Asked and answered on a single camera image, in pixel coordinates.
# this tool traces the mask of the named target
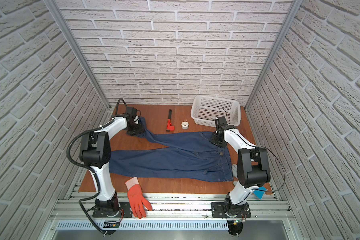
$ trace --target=wooden tabletop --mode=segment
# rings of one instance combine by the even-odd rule
[[[169,106],[169,105],[129,105],[141,111],[147,122],[147,128],[154,134],[172,134],[176,132],[201,132],[201,131],[215,131],[215,127],[207,127],[195,124],[191,118],[192,106]],[[175,126],[173,132],[167,132],[168,110],[172,109],[172,125]],[[124,113],[125,107],[120,103],[119,113]],[[181,123],[187,121],[189,128],[184,130],[181,128]],[[255,143],[248,118],[241,108],[240,125],[237,127],[240,133],[252,143]],[[116,150],[151,150],[164,148],[166,146],[148,142],[145,138],[131,137],[121,131],[110,140],[112,151]],[[232,164],[237,164],[237,153],[228,144],[228,149],[231,156]],[[110,174],[112,184],[116,192],[127,192],[125,181],[130,177],[121,176],[118,174]],[[205,182],[195,179],[169,179],[169,178],[144,178],[139,177],[139,183],[144,192],[154,193],[194,193],[194,194],[226,194],[230,192],[234,185],[233,182]],[[95,186],[89,172],[86,173],[84,180],[79,188],[79,192],[95,192]]]

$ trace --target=tape roll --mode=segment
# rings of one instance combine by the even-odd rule
[[[188,129],[189,123],[188,122],[182,122],[181,123],[181,128],[182,129]]]

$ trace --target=white brick wall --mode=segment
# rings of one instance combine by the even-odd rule
[[[273,63],[247,113],[281,195],[304,238],[360,239],[360,0],[304,0]]]
[[[0,0],[0,239],[37,239],[77,169],[68,141],[106,117],[44,2]]]
[[[290,4],[58,0],[111,104],[188,105],[196,94],[245,104]]]

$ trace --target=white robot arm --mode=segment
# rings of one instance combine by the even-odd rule
[[[91,172],[97,192],[94,217],[113,217],[119,211],[117,193],[109,174],[111,156],[109,140],[121,130],[126,130],[130,136],[143,133],[145,130],[139,124],[137,112],[137,109],[127,106],[125,113],[113,116],[104,126],[81,134],[79,157],[84,167]]]
[[[238,153],[237,178],[238,183],[229,193],[228,205],[244,205],[246,199],[259,187],[271,180],[268,153],[243,137],[233,125],[228,125],[225,117],[215,119],[216,131],[211,137],[211,143],[226,147],[229,143]]]

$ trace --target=red glove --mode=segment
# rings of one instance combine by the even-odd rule
[[[129,189],[127,194],[129,199],[129,204],[131,205],[131,209],[135,217],[138,218],[146,217],[147,214],[145,213],[143,204],[149,211],[152,211],[152,205],[148,202],[147,199],[143,197],[143,192],[141,190],[141,186],[139,185],[139,182],[137,182],[137,184],[132,185],[131,187],[129,186],[135,182],[137,182],[136,177],[125,183]]]

